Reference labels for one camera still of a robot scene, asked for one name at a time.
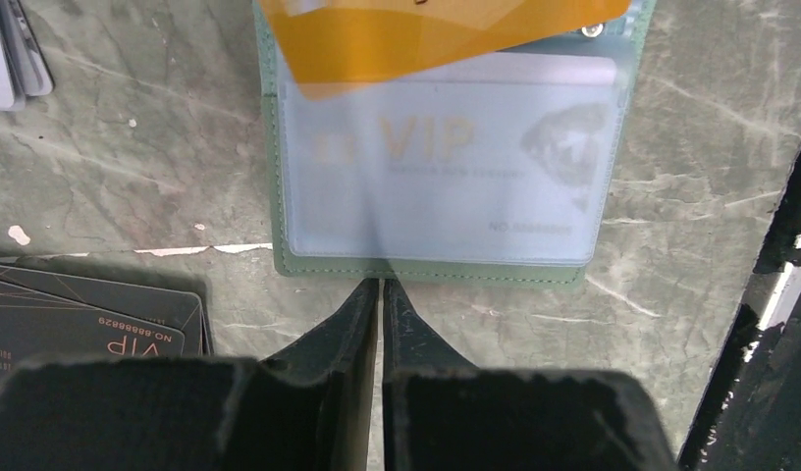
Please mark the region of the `green card holder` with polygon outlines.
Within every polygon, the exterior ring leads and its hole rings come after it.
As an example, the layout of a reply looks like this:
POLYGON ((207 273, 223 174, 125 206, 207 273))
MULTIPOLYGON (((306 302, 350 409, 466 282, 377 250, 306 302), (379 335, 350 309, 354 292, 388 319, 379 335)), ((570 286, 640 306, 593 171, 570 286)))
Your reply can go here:
POLYGON ((319 100, 256 10, 277 271, 579 282, 654 8, 319 100))

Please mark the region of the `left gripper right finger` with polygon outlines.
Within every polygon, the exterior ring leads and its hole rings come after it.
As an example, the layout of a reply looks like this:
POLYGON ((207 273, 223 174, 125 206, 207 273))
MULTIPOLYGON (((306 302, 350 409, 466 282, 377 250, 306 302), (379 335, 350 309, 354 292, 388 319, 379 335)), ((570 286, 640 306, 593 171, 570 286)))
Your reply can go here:
POLYGON ((389 470, 673 470, 653 400, 616 370, 485 369, 383 288, 389 470))

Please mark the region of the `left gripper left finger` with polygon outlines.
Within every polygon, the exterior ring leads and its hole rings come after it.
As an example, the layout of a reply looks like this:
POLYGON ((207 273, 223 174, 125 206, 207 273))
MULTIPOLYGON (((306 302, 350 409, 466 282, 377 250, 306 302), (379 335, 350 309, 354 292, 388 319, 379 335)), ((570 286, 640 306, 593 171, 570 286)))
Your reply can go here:
POLYGON ((27 360, 0 384, 0 470, 363 470, 379 290, 263 360, 27 360))

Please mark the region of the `single silver VIP card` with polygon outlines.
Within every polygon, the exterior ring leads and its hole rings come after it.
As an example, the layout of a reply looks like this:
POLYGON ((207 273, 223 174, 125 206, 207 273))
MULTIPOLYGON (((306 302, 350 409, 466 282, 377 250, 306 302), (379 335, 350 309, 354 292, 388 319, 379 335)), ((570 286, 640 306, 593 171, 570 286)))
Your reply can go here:
POLYGON ((494 53, 312 100, 280 82, 299 255, 581 266, 623 75, 608 57, 494 53))

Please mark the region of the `black VIP card stack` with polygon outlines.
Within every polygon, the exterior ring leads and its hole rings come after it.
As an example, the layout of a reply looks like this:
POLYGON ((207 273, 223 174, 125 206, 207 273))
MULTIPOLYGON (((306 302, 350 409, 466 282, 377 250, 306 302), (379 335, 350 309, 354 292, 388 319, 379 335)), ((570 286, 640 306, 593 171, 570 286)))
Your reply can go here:
POLYGON ((47 353, 209 354, 209 330, 194 292, 0 265, 0 382, 47 353))

